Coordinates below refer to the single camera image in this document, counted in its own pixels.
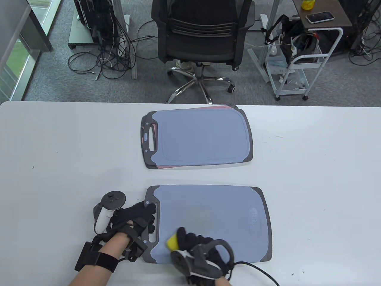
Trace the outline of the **person's right hand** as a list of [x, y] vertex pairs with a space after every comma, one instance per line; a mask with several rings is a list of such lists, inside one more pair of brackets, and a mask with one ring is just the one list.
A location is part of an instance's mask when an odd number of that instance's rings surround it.
[[167, 247], [172, 264], [188, 285], [231, 285], [226, 275], [234, 268], [234, 252], [225, 240], [187, 233], [180, 227], [167, 241]]

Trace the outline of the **person's left hand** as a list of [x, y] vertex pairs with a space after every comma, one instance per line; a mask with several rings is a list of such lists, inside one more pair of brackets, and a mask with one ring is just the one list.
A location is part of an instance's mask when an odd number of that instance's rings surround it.
[[156, 205], [139, 202], [129, 208], [120, 208], [115, 211], [110, 220], [112, 234], [124, 233], [130, 238], [127, 245], [129, 251], [125, 251], [125, 259], [135, 262], [147, 249], [146, 243], [142, 239], [145, 230], [153, 233], [155, 230], [154, 214]]

